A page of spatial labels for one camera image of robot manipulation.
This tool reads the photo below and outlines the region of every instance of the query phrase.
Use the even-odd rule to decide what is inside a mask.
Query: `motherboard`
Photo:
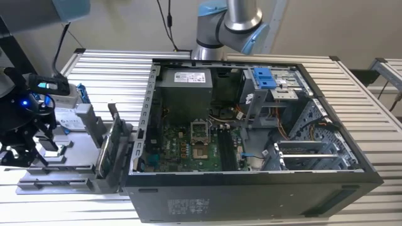
[[[247,170],[242,158],[239,129],[208,128],[203,124],[164,128],[163,147],[153,172],[216,172]]]

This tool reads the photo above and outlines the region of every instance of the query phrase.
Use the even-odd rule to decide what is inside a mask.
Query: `wire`
[[[239,112],[242,112],[242,109],[239,107],[239,104],[236,104],[236,108],[235,108]]]
[[[169,38],[171,38],[171,41],[173,43],[173,46],[176,46],[175,44],[175,41],[173,41],[173,34],[171,33],[171,27],[172,27],[172,17],[171,17],[171,14],[169,14],[169,0],[168,0],[168,17],[167,17],[167,20],[168,20],[168,28],[169,28]]]
[[[278,118],[278,131],[279,131],[282,137],[284,138],[284,140],[288,140],[287,134],[284,132],[284,129],[283,129],[283,126],[282,126],[282,123],[280,123],[278,108],[275,108],[275,113],[276,113],[276,118]]]
[[[61,45],[63,45],[63,41],[64,41],[65,33],[68,31],[69,24],[71,23],[68,23],[64,26],[64,29],[63,29],[63,32],[61,32],[61,36],[60,36],[60,40],[59,40],[59,46],[57,46],[57,50],[56,50],[56,55],[55,55],[53,62],[52,62],[52,70],[53,70],[55,76],[63,76],[61,73],[56,69],[56,62],[57,62],[59,53],[60,53],[60,49],[61,49]]]
[[[258,157],[258,156],[255,156],[255,155],[252,155],[251,157],[254,157],[254,158],[258,158],[258,159],[264,159],[264,158],[262,158],[262,157]]]
[[[163,26],[164,26],[164,30],[165,30],[165,35],[168,36],[168,39],[169,39],[169,41],[171,41],[171,44],[173,45],[175,51],[177,51],[177,50],[179,50],[179,49],[177,49],[177,46],[176,46],[176,44],[175,44],[175,42],[173,42],[173,39],[172,39],[171,36],[169,36],[168,29],[167,29],[167,26],[165,26],[165,20],[164,20],[164,16],[163,16],[163,11],[161,11],[160,2],[159,2],[159,0],[156,0],[156,2],[157,2],[159,11],[160,11],[160,16],[161,16]]]
[[[258,159],[264,159],[264,157],[258,157],[258,156],[252,155],[251,153],[242,153],[242,157],[254,157]]]
[[[76,43],[80,45],[81,48],[84,48],[84,46],[81,45],[80,41],[77,40],[77,38],[75,37],[75,35],[67,31],[69,33],[69,35],[72,36],[72,38],[75,39]]]
[[[55,111],[55,107],[56,107],[55,99],[53,99],[48,94],[44,94],[44,96],[45,96],[47,98],[49,98],[51,101],[52,101],[52,108],[51,108],[48,111],[40,111],[40,109],[39,109],[39,111],[32,111],[31,109],[25,108],[25,110],[27,110],[28,112],[32,112],[32,113],[35,113],[35,114],[39,115],[39,116],[47,116],[47,115],[52,114],[53,111]]]
[[[307,123],[296,130],[295,135],[290,138],[290,140],[294,140],[294,139],[295,139],[296,134],[302,131],[302,129],[303,129],[304,127],[307,127],[307,126],[311,125],[312,123],[316,123],[316,122],[322,121],[326,117],[327,117],[327,116],[320,116],[318,119],[314,119],[314,120],[311,120],[310,122],[307,122]]]
[[[394,110],[395,106],[396,106],[398,100],[394,101],[391,108],[390,108],[390,112]]]
[[[382,92],[383,92],[384,88],[387,87],[387,84],[388,84],[388,81],[384,83],[384,85],[382,87],[382,90],[380,90],[380,92],[378,94],[378,98],[376,98],[378,100],[379,100],[379,97],[382,96]]]
[[[212,117],[209,115],[209,118],[213,119],[215,121],[219,121],[219,122],[230,122],[230,121],[235,121],[235,120],[222,120],[222,119],[216,119],[215,117]]]

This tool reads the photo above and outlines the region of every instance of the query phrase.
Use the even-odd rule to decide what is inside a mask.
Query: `metal rack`
[[[386,80],[402,91],[402,59],[376,58],[370,66]]]
[[[68,61],[63,73],[68,75],[71,83],[85,85],[95,113],[104,121],[112,120],[107,102],[115,101],[121,118],[133,127],[137,126],[152,58],[188,59],[189,55],[180,52],[87,50],[75,53]],[[400,225],[402,125],[342,62],[327,56],[240,54],[230,54],[228,60],[303,64],[384,184],[328,219],[201,222],[197,225],[283,225],[283,222],[287,225]],[[0,185],[4,185],[0,186],[0,202],[5,203],[1,207],[5,210],[14,208],[18,210],[16,214],[27,209],[24,212],[31,214],[2,216],[1,222],[31,221],[43,225],[39,221],[75,220],[77,224],[79,220],[84,220],[83,224],[88,224],[88,221],[113,219],[116,223],[141,225],[129,199],[117,194],[17,196],[14,189],[18,174],[23,174],[23,170],[0,171]],[[41,206],[63,214],[45,214]]]

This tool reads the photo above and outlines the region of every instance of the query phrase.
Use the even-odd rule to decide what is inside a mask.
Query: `robotic arm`
[[[268,24],[255,0],[212,0],[199,5],[196,48],[191,58],[224,60],[223,46],[250,55],[258,53]]]

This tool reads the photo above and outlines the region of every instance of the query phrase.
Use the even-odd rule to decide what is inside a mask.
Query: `metal frame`
[[[370,66],[402,92],[402,60],[376,58]]]

